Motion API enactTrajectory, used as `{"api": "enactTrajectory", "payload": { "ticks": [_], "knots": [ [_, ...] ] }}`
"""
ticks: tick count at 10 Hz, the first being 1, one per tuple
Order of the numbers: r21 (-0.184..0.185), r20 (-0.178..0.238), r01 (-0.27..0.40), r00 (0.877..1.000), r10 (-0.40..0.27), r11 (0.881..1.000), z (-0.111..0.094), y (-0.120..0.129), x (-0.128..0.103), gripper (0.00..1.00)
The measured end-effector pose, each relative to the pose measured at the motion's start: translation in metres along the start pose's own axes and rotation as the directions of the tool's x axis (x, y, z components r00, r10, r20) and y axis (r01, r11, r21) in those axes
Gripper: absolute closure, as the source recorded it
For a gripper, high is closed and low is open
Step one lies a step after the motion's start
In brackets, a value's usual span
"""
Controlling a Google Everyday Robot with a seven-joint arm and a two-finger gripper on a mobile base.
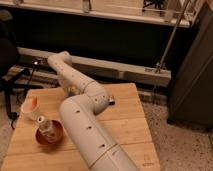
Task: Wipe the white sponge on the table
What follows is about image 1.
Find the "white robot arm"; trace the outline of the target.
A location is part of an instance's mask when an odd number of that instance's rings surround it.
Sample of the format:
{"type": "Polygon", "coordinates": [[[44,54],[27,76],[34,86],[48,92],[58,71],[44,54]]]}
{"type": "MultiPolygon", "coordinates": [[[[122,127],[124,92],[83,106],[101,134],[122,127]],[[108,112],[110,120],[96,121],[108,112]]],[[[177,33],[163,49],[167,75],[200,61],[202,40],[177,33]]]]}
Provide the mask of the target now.
{"type": "Polygon", "coordinates": [[[64,51],[48,57],[49,66],[80,94],[67,97],[59,114],[67,134],[90,171],[139,171],[137,165],[97,120],[109,105],[109,94],[96,80],[74,69],[64,51]]]}

